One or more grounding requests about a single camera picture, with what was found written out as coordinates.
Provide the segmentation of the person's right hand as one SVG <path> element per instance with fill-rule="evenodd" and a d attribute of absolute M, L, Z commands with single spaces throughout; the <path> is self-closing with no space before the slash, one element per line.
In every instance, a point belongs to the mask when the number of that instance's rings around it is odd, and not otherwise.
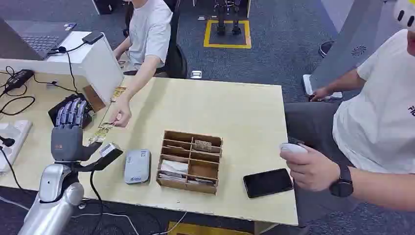
<path fill-rule="evenodd" d="M 309 97 L 310 102 L 319 102 L 324 100 L 326 97 L 331 96 L 333 91 L 327 87 L 316 89 Z"/>

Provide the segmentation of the person's left hand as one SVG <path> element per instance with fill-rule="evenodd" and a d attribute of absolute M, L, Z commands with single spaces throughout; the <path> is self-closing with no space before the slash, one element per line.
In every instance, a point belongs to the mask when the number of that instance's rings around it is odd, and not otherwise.
<path fill-rule="evenodd" d="M 129 99 L 120 96 L 114 103 L 112 114 L 110 115 L 109 123 L 117 127 L 126 127 L 132 114 L 129 105 Z"/>
<path fill-rule="evenodd" d="M 280 156 L 286 160 L 290 175 L 298 186 L 311 191 L 322 191 L 340 177 L 338 164 L 321 152 L 300 145 L 307 152 L 282 150 Z"/>

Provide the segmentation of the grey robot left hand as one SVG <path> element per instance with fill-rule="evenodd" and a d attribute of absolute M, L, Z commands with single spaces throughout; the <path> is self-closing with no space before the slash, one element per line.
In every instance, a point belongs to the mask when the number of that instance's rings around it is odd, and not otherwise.
<path fill-rule="evenodd" d="M 87 161 L 102 145 L 94 141 L 83 145 L 87 101 L 80 98 L 65 103 L 56 114 L 51 132 L 51 154 L 57 162 Z"/>

